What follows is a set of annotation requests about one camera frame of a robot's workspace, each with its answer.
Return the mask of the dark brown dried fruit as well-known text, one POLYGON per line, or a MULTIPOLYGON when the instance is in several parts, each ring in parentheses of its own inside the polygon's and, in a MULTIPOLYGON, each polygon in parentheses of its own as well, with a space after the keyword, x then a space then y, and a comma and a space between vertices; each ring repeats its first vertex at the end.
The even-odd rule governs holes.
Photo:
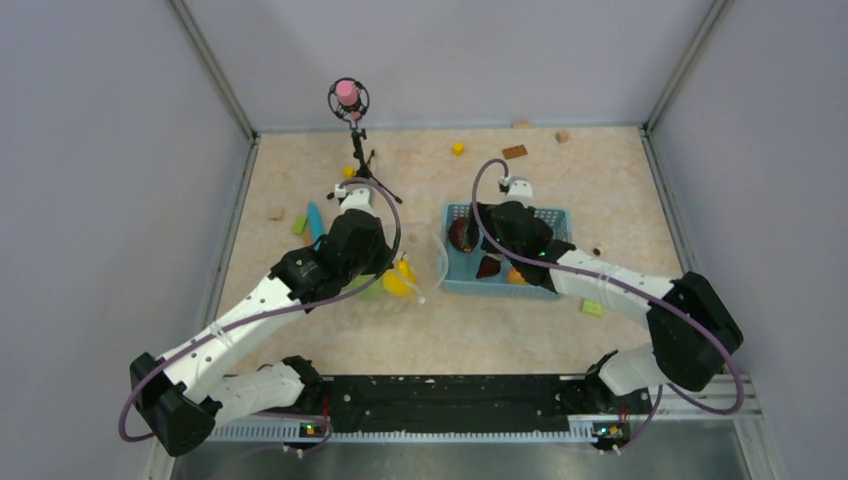
POLYGON ((475 274, 476 279, 492 278, 500 274, 502 268, 501 260, 492 256, 484 255, 481 257, 478 269, 475 274))

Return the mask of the red orange peach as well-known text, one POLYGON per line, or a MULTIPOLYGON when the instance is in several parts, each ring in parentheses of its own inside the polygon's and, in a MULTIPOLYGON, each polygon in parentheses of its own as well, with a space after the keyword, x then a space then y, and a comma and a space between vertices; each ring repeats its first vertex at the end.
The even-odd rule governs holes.
POLYGON ((527 285, 528 282, 524 276, 514 267, 511 267, 506 275, 506 281, 511 285, 527 285))

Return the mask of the green cabbage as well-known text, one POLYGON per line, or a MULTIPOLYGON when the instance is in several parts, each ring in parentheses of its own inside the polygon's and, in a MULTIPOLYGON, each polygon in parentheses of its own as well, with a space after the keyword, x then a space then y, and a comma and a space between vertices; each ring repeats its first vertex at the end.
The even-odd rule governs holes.
MULTIPOLYGON (((373 278, 373 275, 359 275, 350 282, 350 284, 347 286, 347 289, 356 290, 362 285, 370 282, 373 278)), ((382 287, 382 281, 378 279, 373 283, 370 283, 366 289, 361 290, 358 294, 358 297, 361 297, 364 300, 373 300, 381 298, 383 295, 384 289, 382 287)))

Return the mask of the yellow pear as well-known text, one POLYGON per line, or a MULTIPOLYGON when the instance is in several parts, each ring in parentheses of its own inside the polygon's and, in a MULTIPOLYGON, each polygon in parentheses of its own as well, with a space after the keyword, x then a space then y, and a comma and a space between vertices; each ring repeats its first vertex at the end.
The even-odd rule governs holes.
POLYGON ((382 287, 394 296, 412 295, 416 291, 417 278, 409 262, 401 259, 393 269, 386 271, 382 276, 382 287))

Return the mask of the dark red apple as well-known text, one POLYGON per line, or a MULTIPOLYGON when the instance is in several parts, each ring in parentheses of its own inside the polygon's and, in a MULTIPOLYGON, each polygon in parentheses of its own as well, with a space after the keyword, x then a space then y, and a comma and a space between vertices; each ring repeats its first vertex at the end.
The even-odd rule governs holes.
POLYGON ((479 227, 476 220, 469 216, 455 218, 447 230, 447 238, 458 252, 472 252, 479 243, 479 227))

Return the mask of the clear zip top bag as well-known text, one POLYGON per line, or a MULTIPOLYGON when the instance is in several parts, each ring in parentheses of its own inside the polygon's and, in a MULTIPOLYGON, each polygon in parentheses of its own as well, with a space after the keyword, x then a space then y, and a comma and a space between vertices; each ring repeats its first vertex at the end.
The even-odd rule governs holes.
POLYGON ((447 276, 448 252, 436 229, 429 224, 410 222, 401 226, 400 247, 391 269, 401 259, 409 262, 417 278, 416 291, 412 295, 398 297, 383 288, 384 295, 373 300, 364 300, 356 295, 350 303, 355 316, 399 315, 407 309, 423 306, 447 276))

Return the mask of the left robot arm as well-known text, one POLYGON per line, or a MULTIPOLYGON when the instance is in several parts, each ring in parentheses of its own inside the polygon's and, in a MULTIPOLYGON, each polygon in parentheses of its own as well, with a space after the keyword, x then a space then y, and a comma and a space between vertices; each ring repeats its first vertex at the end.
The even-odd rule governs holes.
POLYGON ((391 268, 402 230, 386 240, 374 203, 382 196, 397 218, 392 195, 359 177, 338 184, 334 195, 340 213, 315 244, 285 253, 235 307, 180 346, 132 361, 131 393, 119 414, 122 440, 136 439, 126 430, 131 411, 148 426, 147 438, 178 458, 233 420, 269 408, 303 414, 317 407, 319 376, 301 357, 247 375, 230 371, 277 330, 360 293, 349 286, 355 278, 366 275, 374 284, 391 268))

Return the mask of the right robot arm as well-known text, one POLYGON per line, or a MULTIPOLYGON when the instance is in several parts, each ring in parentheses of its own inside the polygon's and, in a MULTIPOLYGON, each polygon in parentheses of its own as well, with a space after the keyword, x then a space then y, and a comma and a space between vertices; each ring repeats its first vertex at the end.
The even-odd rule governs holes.
POLYGON ((587 299, 623 314, 649 334, 647 343, 615 351, 593 366, 589 404, 612 412, 639 389, 671 383, 703 390, 742 346, 744 335, 702 275, 642 274, 602 261, 543 233, 529 182, 508 176, 499 204, 473 202, 486 247, 503 254, 529 284, 587 299))

